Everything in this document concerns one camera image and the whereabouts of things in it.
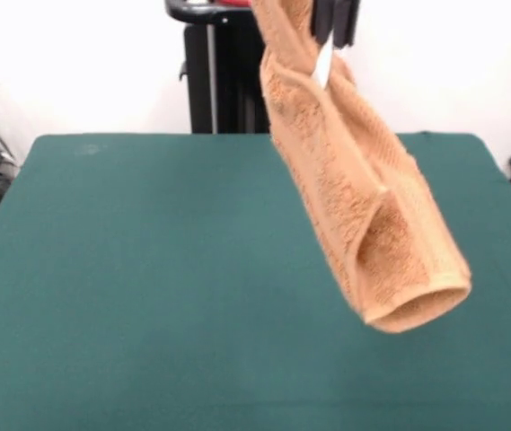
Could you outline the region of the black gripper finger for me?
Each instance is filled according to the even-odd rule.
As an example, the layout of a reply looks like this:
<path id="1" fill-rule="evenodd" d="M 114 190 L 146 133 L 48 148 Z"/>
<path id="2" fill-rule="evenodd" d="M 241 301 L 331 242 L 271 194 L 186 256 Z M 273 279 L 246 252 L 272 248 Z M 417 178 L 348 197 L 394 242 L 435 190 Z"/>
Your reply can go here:
<path id="1" fill-rule="evenodd" d="M 351 47 L 357 26 L 357 0 L 336 0 L 333 7 L 333 44 Z"/>
<path id="2" fill-rule="evenodd" d="M 316 41 L 323 45 L 333 29 L 334 0 L 314 0 L 311 31 Z"/>

